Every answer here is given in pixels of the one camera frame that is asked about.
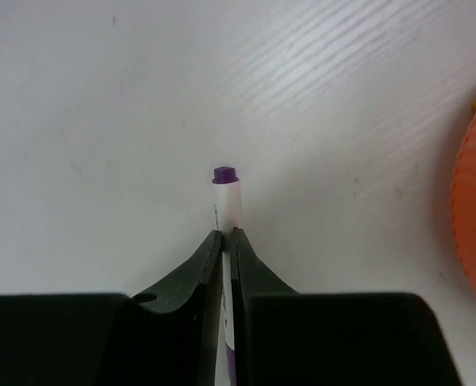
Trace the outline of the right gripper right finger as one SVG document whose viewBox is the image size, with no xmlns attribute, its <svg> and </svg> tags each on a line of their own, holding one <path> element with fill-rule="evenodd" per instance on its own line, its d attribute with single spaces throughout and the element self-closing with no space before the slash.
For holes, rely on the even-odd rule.
<svg viewBox="0 0 476 386">
<path fill-rule="evenodd" d="M 248 384 L 246 338 L 249 303 L 256 296 L 287 296 L 298 292 L 282 281 L 256 255 L 245 231 L 233 228 L 229 244 L 235 338 L 235 378 L 237 385 Z"/>
</svg>

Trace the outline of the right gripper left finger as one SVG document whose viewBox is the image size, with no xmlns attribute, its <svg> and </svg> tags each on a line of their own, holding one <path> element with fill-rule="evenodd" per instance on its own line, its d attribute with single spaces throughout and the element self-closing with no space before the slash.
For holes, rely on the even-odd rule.
<svg viewBox="0 0 476 386">
<path fill-rule="evenodd" d="M 208 234 L 193 255 L 132 297 L 153 325 L 142 338 L 144 367 L 164 385 L 213 385 L 220 328 L 223 235 Z"/>
</svg>

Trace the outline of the white marker purple cap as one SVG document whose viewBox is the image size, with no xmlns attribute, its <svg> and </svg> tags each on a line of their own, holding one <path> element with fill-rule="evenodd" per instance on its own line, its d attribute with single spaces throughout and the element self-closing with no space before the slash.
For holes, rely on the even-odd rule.
<svg viewBox="0 0 476 386">
<path fill-rule="evenodd" d="M 231 280 L 231 234 L 240 228 L 243 220 L 240 180 L 236 169 L 231 166 L 218 166 L 213 170 L 215 188 L 214 217 L 215 228 L 222 233 L 222 312 L 224 319 L 224 338 L 228 358 L 230 385 L 236 385 L 235 334 Z"/>
</svg>

